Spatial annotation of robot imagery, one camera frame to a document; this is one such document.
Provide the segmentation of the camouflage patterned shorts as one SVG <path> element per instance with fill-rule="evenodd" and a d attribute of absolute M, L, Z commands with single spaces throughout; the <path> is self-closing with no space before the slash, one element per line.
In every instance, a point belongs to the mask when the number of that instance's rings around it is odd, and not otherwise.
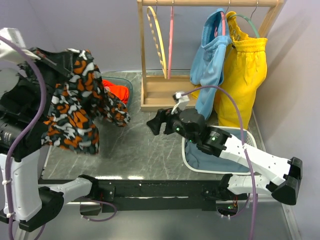
<path fill-rule="evenodd" d="M 103 85 L 100 69 L 88 49 L 67 48 L 53 56 L 73 75 L 55 86 L 45 121 L 48 130 L 42 134 L 41 143 L 95 155 L 100 136 L 94 120 L 125 127 L 131 120 L 128 107 Z"/>

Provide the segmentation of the green hanger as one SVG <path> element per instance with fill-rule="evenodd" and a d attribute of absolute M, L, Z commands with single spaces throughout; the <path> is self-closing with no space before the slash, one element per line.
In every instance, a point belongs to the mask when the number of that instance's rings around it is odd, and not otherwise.
<path fill-rule="evenodd" d="M 248 18 L 247 16 L 244 16 L 243 14 L 233 14 L 233 15 L 228 16 L 227 20 L 235 18 L 235 17 L 240 17 L 240 18 L 246 20 L 248 22 L 248 24 L 251 26 L 251 28 L 255 34 L 255 37 L 260 38 L 260 34 L 259 34 L 258 30 L 256 29 L 255 25 L 253 24 L 253 22 L 250 18 Z"/>

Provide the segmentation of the teal plastic bin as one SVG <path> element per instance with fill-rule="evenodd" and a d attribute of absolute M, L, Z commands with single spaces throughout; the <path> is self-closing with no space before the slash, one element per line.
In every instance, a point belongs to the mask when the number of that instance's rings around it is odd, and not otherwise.
<path fill-rule="evenodd" d="M 130 106 L 134 90 L 129 80 L 120 77 L 103 76 L 102 83 L 107 90 L 117 96 L 127 107 Z"/>

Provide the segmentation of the yellow shorts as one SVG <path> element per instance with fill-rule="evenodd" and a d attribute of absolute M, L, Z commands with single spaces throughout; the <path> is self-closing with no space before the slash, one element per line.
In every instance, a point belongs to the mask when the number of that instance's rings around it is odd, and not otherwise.
<path fill-rule="evenodd" d="M 252 116 L 258 87 L 267 76 L 267 38 L 250 37 L 237 24 L 234 11 L 225 13 L 231 44 L 226 48 L 223 83 L 216 89 L 213 109 L 218 124 L 226 127 L 247 129 Z"/>

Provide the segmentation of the grey-blue cloth in basket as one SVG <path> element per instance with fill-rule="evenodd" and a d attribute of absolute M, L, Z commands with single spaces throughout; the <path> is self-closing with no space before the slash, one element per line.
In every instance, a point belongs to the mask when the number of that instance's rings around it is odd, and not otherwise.
<path fill-rule="evenodd" d="M 235 161 L 206 154 L 197 148 L 195 143 L 186 139 L 184 141 L 184 162 L 195 172 L 213 173 L 213 174 L 237 174 L 250 175 L 247 166 L 241 165 Z"/>

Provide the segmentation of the orange shorts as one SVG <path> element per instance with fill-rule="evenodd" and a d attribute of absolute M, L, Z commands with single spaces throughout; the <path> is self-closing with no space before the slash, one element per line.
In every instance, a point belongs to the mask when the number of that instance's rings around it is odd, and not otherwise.
<path fill-rule="evenodd" d="M 105 89 L 117 96 L 124 104 L 129 102 L 130 89 L 118 79 L 103 78 L 102 83 Z"/>

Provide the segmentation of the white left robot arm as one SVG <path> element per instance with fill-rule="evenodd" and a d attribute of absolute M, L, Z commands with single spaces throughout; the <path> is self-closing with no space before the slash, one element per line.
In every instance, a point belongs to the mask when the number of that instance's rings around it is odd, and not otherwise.
<path fill-rule="evenodd" d="M 5 68 L 0 77 L 11 82 L 0 98 L 0 167 L 5 206 L 0 220 L 18 222 L 32 232 L 53 220 L 64 205 L 78 198 L 94 201 L 99 182 L 88 175 L 57 186 L 38 185 L 38 162 L 42 135 L 56 84 L 73 74 L 75 54 L 34 51 L 36 58 L 22 61 L 26 74 Z"/>

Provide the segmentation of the pink hanger under blue shorts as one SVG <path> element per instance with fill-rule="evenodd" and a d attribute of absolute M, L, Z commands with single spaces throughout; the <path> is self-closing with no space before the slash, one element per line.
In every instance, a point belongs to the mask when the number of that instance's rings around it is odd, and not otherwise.
<path fill-rule="evenodd" d="M 225 13 L 223 11 L 220 12 L 220 16 L 221 16 L 221 35 L 225 36 L 226 35 L 226 17 L 225 17 Z M 215 25 L 215 29 L 214 29 L 214 37 L 216 38 L 219 34 L 218 31 L 219 25 L 216 24 Z"/>

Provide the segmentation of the wooden clothes rack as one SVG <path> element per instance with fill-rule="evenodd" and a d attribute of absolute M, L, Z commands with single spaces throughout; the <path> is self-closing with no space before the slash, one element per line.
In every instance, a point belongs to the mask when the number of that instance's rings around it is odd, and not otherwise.
<path fill-rule="evenodd" d="M 146 6 L 183 6 L 183 7 L 268 7 L 269 10 L 258 30 L 261 37 L 266 37 L 279 15 L 283 0 L 138 0 L 138 20 L 141 45 L 141 100 L 143 112 L 155 112 L 160 108 L 172 108 L 172 95 L 179 91 L 189 91 L 194 88 L 188 75 L 174 75 L 170 79 L 161 75 L 148 75 L 145 57 L 144 9 Z"/>

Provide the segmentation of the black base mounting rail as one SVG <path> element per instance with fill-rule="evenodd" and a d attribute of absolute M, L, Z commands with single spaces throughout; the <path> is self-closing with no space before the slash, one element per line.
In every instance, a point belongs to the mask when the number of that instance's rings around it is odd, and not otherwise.
<path fill-rule="evenodd" d="M 75 202 L 104 201 L 118 211 L 192 210 L 215 211 L 217 201 L 245 200 L 220 180 L 115 180 L 100 179 L 94 197 L 78 196 Z"/>

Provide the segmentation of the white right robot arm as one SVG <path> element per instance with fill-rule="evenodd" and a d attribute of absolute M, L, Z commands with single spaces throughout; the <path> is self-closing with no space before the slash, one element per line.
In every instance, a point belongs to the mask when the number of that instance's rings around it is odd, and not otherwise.
<path fill-rule="evenodd" d="M 296 205 L 302 181 L 302 160 L 274 156 L 242 143 L 226 130 L 208 126 L 204 116 L 194 108 L 176 113 L 171 111 L 170 108 L 159 109 L 156 116 L 146 123 L 155 136 L 159 135 L 161 125 L 165 123 L 165 135 L 177 133 L 195 144 L 201 152 L 252 168 L 256 173 L 255 176 L 225 174 L 217 190 L 219 199 L 257 193 L 271 195 L 282 204 Z"/>

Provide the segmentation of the yellow hanger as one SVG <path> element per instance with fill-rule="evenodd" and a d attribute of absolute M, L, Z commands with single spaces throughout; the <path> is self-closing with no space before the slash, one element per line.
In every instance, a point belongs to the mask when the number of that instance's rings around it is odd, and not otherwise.
<path fill-rule="evenodd" d="M 158 21 L 157 14 L 152 6 L 148 6 L 146 9 L 147 20 L 149 23 L 149 27 L 151 30 L 152 38 L 155 43 L 156 52 L 159 58 L 159 62 L 161 65 L 161 69 L 164 75 L 164 78 L 167 78 L 167 60 L 166 60 L 166 52 L 162 37 L 162 31 L 160 28 L 160 24 Z"/>

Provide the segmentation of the light blue shorts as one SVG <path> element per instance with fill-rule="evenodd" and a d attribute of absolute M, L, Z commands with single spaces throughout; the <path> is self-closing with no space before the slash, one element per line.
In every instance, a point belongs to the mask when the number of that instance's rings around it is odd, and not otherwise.
<path fill-rule="evenodd" d="M 203 26 L 201 43 L 190 68 L 190 82 L 198 89 L 191 93 L 196 99 L 195 109 L 207 120 L 213 111 L 216 89 L 224 81 L 224 62 L 231 38 L 227 20 L 225 19 L 225 36 L 221 35 L 221 14 L 224 9 L 219 8 L 212 13 Z M 215 26 L 218 24 L 219 35 L 214 36 Z"/>

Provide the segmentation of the pink hanger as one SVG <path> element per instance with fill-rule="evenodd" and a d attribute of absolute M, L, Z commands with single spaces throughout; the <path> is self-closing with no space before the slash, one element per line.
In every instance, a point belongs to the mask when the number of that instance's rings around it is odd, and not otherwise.
<path fill-rule="evenodd" d="M 167 78 L 172 75 L 172 53 L 173 53 L 173 38 L 174 38 L 174 7 L 170 10 L 170 29 L 169 29 L 169 46 L 168 46 L 168 73 Z"/>
<path fill-rule="evenodd" d="M 221 16 L 221 35 L 225 36 L 226 35 L 226 17 L 225 17 L 225 13 L 223 11 L 220 12 L 220 16 Z M 219 34 L 218 31 L 219 25 L 216 24 L 215 25 L 215 29 L 214 29 L 214 37 L 216 38 Z"/>

